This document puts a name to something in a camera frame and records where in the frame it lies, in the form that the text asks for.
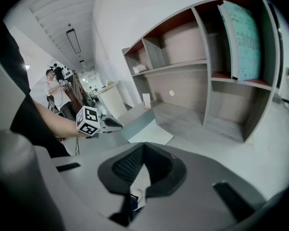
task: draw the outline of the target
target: white floor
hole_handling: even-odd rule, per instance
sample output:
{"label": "white floor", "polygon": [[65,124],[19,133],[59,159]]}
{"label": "white floor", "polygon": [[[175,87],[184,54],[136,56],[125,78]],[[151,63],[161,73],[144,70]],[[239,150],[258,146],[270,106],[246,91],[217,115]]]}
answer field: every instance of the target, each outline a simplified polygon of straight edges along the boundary
{"label": "white floor", "polygon": [[[157,124],[174,135],[169,146],[215,159],[251,183],[266,199],[289,185],[289,111],[282,104],[270,105],[248,144],[204,128],[202,115],[193,110],[162,103],[154,112]],[[118,132],[103,134],[98,139],[81,139],[80,153],[99,153],[125,143]],[[64,145],[75,154],[75,139],[65,140]]]}

